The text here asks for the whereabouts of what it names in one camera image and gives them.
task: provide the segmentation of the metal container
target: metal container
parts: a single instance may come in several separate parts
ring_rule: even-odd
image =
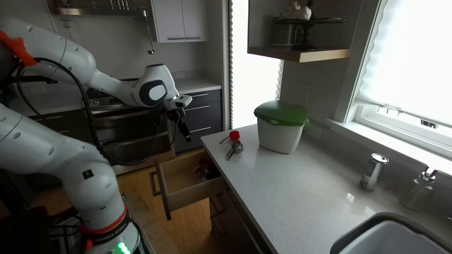
[[[373,153],[370,157],[367,166],[367,172],[361,178],[359,186],[361,186],[361,188],[365,190],[370,191],[375,190],[375,187],[377,186],[378,183],[378,179],[380,178],[380,175],[383,173],[383,167],[384,165],[388,164],[388,162],[389,162],[388,157],[378,153]]]
[[[272,46],[288,47],[295,43],[294,24],[272,24]]]

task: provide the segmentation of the soap dispenser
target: soap dispenser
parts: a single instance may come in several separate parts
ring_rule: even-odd
[[[401,194],[399,203],[410,212],[423,212],[433,196],[433,182],[437,170],[427,167],[419,177],[408,182],[406,190]]]

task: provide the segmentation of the orange component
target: orange component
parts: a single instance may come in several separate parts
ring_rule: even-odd
[[[86,240],[85,250],[89,250],[92,247],[93,247],[93,242],[90,239]]]
[[[25,50],[24,39],[21,37],[13,40],[3,31],[0,31],[0,41],[8,46],[8,48],[12,50],[26,66],[33,66],[37,64],[33,57]]]

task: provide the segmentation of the wooden shelf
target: wooden shelf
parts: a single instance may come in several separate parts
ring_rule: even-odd
[[[268,56],[281,60],[288,60],[300,63],[347,58],[349,51],[350,50],[347,48],[318,49],[313,51],[295,51],[292,50],[290,47],[272,47],[272,46],[248,48],[249,54]]]

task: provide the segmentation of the window blind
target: window blind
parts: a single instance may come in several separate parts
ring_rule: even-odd
[[[357,99],[452,127],[450,0],[387,0]]]
[[[231,128],[257,123],[254,109],[279,99],[283,61],[248,54],[248,1],[230,0]]]

